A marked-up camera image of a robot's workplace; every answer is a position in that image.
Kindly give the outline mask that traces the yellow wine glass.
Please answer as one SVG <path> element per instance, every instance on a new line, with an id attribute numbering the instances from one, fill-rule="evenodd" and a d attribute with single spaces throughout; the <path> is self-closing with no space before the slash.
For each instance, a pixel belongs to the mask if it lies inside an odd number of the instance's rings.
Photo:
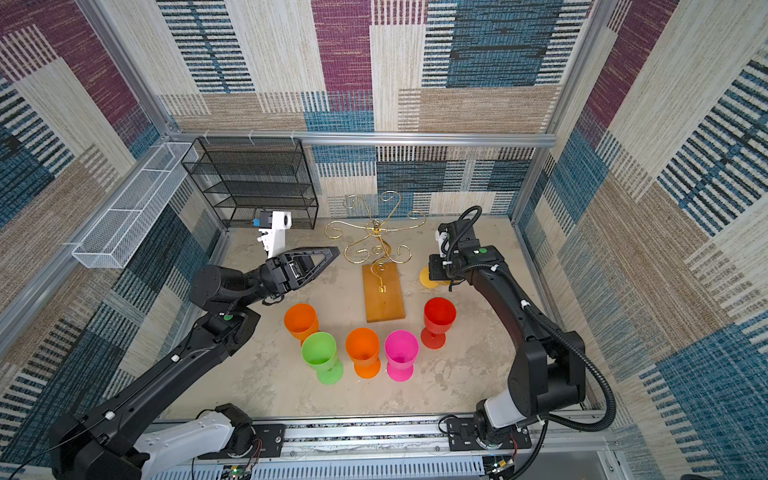
<path id="1" fill-rule="evenodd" d="M 449 281 L 445 280 L 432 280 L 429 275 L 429 267 L 425 266 L 419 274 L 420 283 L 427 289 L 435 289 L 439 286 L 448 286 Z"/>

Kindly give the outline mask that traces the red wine glass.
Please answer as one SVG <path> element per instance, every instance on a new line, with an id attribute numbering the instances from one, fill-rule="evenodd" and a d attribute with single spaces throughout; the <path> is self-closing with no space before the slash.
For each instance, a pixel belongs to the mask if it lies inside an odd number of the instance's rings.
<path id="1" fill-rule="evenodd" d="M 449 300 L 442 297 L 428 300 L 424 306 L 424 328 L 421 332 L 423 345 L 433 350 L 441 349 L 456 317 L 456 307 Z"/>

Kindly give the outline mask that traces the orange wine glass front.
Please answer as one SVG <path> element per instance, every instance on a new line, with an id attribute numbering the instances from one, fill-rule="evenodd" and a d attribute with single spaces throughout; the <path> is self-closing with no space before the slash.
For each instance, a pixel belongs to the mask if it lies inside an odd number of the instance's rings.
<path id="1" fill-rule="evenodd" d="M 284 315 L 284 325 L 301 343 L 319 331 L 317 313 L 311 305 L 306 303 L 299 303 L 289 308 Z"/>

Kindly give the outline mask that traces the orange wine glass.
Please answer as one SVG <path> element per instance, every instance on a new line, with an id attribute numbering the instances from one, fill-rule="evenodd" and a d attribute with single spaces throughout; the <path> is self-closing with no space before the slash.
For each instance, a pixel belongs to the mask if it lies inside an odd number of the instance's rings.
<path id="1" fill-rule="evenodd" d="M 357 328 L 351 331 L 347 336 L 345 348 L 359 377 L 372 379 L 378 375 L 381 368 L 380 340 L 373 330 Z"/>
<path id="2" fill-rule="evenodd" d="M 317 313 L 311 305 L 306 303 L 299 303 L 289 308 L 284 315 L 284 325 L 301 343 L 319 331 Z"/>

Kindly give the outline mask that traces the green wine glass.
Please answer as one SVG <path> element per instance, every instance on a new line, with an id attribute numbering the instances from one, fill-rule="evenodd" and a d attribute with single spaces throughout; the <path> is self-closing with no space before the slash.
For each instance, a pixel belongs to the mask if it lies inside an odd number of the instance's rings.
<path id="1" fill-rule="evenodd" d="M 344 366 L 338 357 L 336 340 L 327 332 L 316 332 L 310 335 L 301 346 L 301 357 L 316 372 L 322 384 L 333 385 L 344 374 Z"/>

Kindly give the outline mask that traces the pink wine glass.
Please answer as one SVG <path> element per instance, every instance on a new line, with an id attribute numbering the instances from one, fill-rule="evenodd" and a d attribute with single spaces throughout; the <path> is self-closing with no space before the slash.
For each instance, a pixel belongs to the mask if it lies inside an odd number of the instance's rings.
<path id="1" fill-rule="evenodd" d="M 414 364 L 419 354 L 419 342 L 407 330 L 397 330 L 385 340 L 387 374 L 396 382 L 409 380 L 414 373 Z"/>

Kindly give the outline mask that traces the orange wine glass back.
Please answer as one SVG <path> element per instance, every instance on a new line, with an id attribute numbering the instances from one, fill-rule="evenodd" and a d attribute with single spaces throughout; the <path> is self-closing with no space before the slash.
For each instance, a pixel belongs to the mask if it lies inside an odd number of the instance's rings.
<path id="1" fill-rule="evenodd" d="M 357 328 L 351 331 L 347 336 L 345 348 L 359 377 L 372 379 L 378 375 L 381 368 L 380 340 L 373 330 Z"/>

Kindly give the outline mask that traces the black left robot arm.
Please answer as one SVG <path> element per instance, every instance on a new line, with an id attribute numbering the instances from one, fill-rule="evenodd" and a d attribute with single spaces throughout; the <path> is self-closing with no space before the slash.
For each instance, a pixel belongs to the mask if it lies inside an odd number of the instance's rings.
<path id="1" fill-rule="evenodd" d="M 49 434 L 54 477 L 150 479 L 201 455 L 246 454 L 254 435 L 251 419 L 231 404 L 159 432 L 147 429 L 250 340 L 260 320 L 252 304 L 282 301 L 317 278 L 339 254 L 335 246 L 295 248 L 249 272 L 216 265 L 199 270 L 190 300 L 205 313 L 180 344 L 108 401 L 54 423 Z"/>

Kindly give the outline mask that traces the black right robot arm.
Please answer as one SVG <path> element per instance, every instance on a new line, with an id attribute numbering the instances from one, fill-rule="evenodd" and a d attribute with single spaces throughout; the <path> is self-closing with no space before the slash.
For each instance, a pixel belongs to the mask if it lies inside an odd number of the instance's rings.
<path id="1" fill-rule="evenodd" d="M 441 223 L 435 233 L 439 252 L 429 257 L 432 280 L 464 280 L 490 304 L 514 347 L 506 387 L 477 404 L 477 443 L 497 449 L 514 426 L 527 426 L 559 409 L 585 399 L 583 360 L 549 331 L 559 331 L 531 302 L 496 247 L 483 246 L 471 221 Z"/>

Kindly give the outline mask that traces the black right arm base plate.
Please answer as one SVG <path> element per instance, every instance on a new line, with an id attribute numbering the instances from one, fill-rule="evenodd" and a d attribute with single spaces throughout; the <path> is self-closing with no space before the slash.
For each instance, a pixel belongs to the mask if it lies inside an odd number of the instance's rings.
<path id="1" fill-rule="evenodd" d="M 520 450 L 533 446 L 526 428 L 495 429 L 484 420 L 470 417 L 445 415 L 438 420 L 438 429 L 447 436 L 451 451 Z"/>

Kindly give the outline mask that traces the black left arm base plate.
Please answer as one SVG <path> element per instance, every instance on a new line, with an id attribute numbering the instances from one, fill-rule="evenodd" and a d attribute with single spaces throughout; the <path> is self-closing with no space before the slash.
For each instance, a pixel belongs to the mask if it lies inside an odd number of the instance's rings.
<path id="1" fill-rule="evenodd" d="M 258 461 L 263 458 L 279 458 L 282 454 L 286 429 L 287 426 L 282 423 L 252 424 L 244 458 Z"/>

